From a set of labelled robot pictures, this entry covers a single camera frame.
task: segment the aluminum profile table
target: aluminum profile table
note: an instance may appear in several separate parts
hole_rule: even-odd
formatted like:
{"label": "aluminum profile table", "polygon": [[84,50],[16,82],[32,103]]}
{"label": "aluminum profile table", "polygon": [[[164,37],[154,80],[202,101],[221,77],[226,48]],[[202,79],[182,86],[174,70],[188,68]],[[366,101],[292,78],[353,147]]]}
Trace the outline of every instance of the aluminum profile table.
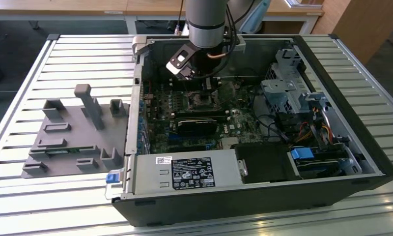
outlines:
{"label": "aluminum profile table", "polygon": [[[393,181],[329,207],[134,228],[105,199],[105,174],[20,178],[45,99],[61,98],[65,106],[80,105],[73,89],[77,83],[88,83],[100,104],[113,98],[129,102],[132,37],[62,35],[45,42],[0,123],[0,235],[393,234]],[[337,39],[326,35],[304,39],[393,162],[392,97]],[[312,74],[310,79],[320,90]]]}

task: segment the power supply label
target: power supply label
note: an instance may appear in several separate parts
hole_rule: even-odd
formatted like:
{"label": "power supply label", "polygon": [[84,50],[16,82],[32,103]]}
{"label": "power supply label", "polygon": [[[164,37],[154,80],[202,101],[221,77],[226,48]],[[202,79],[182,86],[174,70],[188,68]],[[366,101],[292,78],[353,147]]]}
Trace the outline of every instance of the power supply label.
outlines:
{"label": "power supply label", "polygon": [[174,190],[214,187],[210,157],[172,160],[172,180]]}

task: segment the table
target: table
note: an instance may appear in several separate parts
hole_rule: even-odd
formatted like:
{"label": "table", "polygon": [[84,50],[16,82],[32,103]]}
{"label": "table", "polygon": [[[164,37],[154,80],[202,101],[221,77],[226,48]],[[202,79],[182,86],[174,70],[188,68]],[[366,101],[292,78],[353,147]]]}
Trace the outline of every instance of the table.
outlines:
{"label": "table", "polygon": [[[122,20],[136,34],[138,20],[177,20],[181,0],[0,0],[0,20]],[[304,22],[300,33],[310,33],[322,11],[293,9],[284,0],[272,0],[264,21]]]}
{"label": "table", "polygon": [[[128,33],[136,34],[136,21],[177,20],[181,0],[128,0],[126,25]],[[284,0],[272,0],[262,21],[304,22],[300,34],[310,34],[322,10],[317,8],[290,8]]]}
{"label": "table", "polygon": [[0,0],[0,21],[125,20],[128,0]]}
{"label": "table", "polygon": [[[133,35],[61,35],[45,42],[0,123],[0,235],[393,233],[393,181],[329,207],[134,228],[104,197],[104,173],[21,179],[21,167],[44,118],[40,109],[45,99],[61,98],[65,106],[78,105],[74,86],[89,83],[100,104],[116,98],[129,102],[134,68],[132,38]],[[392,97],[340,40],[326,35],[306,35],[304,39],[393,162]],[[312,73],[308,76],[320,91]]]}

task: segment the white label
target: white label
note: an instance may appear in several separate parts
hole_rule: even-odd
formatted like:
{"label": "white label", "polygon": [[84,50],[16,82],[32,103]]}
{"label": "white label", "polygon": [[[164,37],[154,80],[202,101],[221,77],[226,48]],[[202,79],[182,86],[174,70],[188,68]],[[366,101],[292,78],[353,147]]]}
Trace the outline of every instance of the white label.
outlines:
{"label": "white label", "polygon": [[170,156],[158,156],[156,157],[156,164],[170,164],[172,163],[172,157]]}
{"label": "white label", "polygon": [[122,11],[105,11],[105,14],[124,14]]}

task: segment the red wire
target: red wire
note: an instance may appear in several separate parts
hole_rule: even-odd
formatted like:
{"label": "red wire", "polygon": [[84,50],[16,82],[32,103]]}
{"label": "red wire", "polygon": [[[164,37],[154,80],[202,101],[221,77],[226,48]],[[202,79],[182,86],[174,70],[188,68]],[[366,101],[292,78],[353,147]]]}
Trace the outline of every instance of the red wire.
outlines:
{"label": "red wire", "polygon": [[304,127],[305,124],[308,124],[308,122],[302,122],[301,125],[300,125],[298,137],[301,136],[302,127]]}

